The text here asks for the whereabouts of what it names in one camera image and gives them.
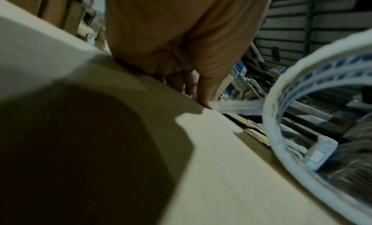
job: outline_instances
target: hand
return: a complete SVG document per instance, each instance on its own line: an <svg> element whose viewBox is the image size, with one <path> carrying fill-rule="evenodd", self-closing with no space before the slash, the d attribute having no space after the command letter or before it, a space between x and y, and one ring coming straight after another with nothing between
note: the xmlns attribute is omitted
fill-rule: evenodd
<svg viewBox="0 0 372 225"><path fill-rule="evenodd" d="M270 0L106 0L113 56L206 103L255 37Z"/></svg>

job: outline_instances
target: white label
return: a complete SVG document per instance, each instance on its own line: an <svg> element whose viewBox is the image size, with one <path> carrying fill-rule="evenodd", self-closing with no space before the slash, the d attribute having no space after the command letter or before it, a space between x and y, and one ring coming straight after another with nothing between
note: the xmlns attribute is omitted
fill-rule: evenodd
<svg viewBox="0 0 372 225"><path fill-rule="evenodd" d="M311 160L311 161L313 161L315 163L318 163L324 157L324 155L325 155L324 153L321 153L319 151L315 151L313 153L313 155L310 157L309 160Z"/></svg>

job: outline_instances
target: roll of tape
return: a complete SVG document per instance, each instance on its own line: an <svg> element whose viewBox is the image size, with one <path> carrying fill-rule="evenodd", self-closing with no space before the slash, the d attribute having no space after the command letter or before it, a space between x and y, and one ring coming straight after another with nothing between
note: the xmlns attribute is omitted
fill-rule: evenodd
<svg viewBox="0 0 372 225"><path fill-rule="evenodd" d="M345 85L372 86L372 30L326 45L281 75L263 105L263 125L275 155L300 184L348 220L369 225L372 209L306 167L287 151L281 134L282 115L294 100L314 91Z"/></svg>

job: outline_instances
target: wooden plank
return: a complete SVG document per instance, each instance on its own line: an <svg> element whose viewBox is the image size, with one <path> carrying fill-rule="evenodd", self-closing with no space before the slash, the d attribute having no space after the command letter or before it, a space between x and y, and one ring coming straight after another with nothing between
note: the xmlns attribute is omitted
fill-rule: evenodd
<svg viewBox="0 0 372 225"><path fill-rule="evenodd" d="M3 0L0 25L2 223L347 223L221 114Z"/></svg>

